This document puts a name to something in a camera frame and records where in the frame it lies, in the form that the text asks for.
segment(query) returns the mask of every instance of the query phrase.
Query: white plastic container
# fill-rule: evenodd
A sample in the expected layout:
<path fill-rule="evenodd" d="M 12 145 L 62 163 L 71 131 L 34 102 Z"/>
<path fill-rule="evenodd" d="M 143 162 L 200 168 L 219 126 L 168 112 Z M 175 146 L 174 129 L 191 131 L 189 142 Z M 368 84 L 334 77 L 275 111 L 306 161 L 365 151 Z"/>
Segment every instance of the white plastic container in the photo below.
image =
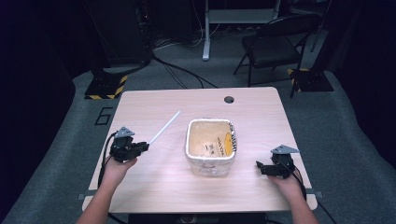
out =
<path fill-rule="evenodd" d="M 185 149 L 195 175 L 227 175 L 236 154 L 233 124 L 227 119 L 193 119 Z"/>

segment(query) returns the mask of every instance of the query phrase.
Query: table hole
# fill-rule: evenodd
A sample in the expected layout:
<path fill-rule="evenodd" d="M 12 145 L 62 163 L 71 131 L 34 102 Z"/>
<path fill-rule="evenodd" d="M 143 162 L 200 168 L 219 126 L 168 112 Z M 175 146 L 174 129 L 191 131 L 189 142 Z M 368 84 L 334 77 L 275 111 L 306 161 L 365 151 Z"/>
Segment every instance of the table hole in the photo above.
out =
<path fill-rule="evenodd" d="M 224 102 L 227 104 L 232 104 L 234 101 L 235 101 L 235 99 L 232 96 L 224 97 Z"/>

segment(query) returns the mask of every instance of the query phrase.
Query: dark background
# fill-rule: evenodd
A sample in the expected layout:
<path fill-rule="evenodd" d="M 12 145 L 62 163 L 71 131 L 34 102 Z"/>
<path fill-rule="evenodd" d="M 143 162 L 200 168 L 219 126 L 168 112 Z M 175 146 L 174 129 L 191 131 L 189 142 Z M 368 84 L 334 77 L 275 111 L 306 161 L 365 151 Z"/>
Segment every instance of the dark background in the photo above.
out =
<path fill-rule="evenodd" d="M 146 1 L 151 14 L 150 21 L 143 23 L 150 22 L 151 30 L 142 25 L 139 14 L 128 14 L 130 8 L 141 7 L 139 1 L 112 1 L 113 5 L 106 6 L 111 10 L 102 10 L 104 2 L 0 3 L 3 98 L 0 220 L 18 199 L 62 124 L 75 94 L 74 77 L 112 64 L 146 59 L 150 37 L 164 35 L 191 40 L 197 29 L 190 1 L 172 0 L 167 4 L 161 0 Z M 228 1 L 227 8 L 267 7 L 262 2 L 249 0 L 241 5 L 240 1 Z M 203 20 L 204 1 L 195 3 Z M 334 72 L 362 130 L 393 165 L 395 5 L 387 0 L 335 1 L 328 38 L 314 65 L 318 70 Z M 223 4 L 212 7 L 223 8 Z M 119 41 L 125 36 L 132 37 L 134 43 Z"/>

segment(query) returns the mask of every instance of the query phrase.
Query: person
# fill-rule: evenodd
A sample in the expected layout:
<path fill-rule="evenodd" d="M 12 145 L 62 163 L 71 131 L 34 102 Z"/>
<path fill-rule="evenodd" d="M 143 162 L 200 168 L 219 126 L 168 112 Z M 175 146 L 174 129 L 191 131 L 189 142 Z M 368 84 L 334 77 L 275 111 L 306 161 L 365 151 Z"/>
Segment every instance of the person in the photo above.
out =
<path fill-rule="evenodd" d="M 112 157 L 106 157 L 105 174 L 103 175 L 102 184 L 92 197 L 87 208 L 77 220 L 77 224 L 85 223 L 107 223 L 108 209 L 110 208 L 111 198 L 116 188 L 126 175 L 129 168 L 135 165 L 137 159 L 126 162 L 117 162 Z"/>
<path fill-rule="evenodd" d="M 117 162 L 112 157 L 106 158 L 106 169 L 100 188 L 96 191 L 85 211 L 78 218 L 77 224 L 106 223 L 111 198 L 117 186 L 125 177 L 129 168 L 135 165 L 137 159 Z M 306 203 L 299 182 L 292 175 L 286 179 L 268 175 L 268 178 L 279 188 L 290 205 L 294 224 L 317 224 L 318 221 Z"/>

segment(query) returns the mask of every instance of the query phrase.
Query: white stick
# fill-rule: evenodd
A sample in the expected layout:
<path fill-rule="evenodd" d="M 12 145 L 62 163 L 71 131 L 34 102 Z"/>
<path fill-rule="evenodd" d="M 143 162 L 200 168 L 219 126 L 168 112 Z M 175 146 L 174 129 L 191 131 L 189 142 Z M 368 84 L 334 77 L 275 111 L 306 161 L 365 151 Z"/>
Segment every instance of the white stick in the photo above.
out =
<path fill-rule="evenodd" d="M 163 131 L 165 131 L 165 129 L 169 126 L 169 124 L 171 124 L 175 120 L 178 114 L 180 114 L 180 111 L 177 111 L 177 113 L 171 119 L 169 119 L 169 121 L 165 124 L 165 126 L 163 126 L 163 128 L 157 134 L 155 134 L 155 136 L 149 142 L 150 145 L 158 138 L 158 136 L 160 136 L 161 133 L 163 133 Z"/>

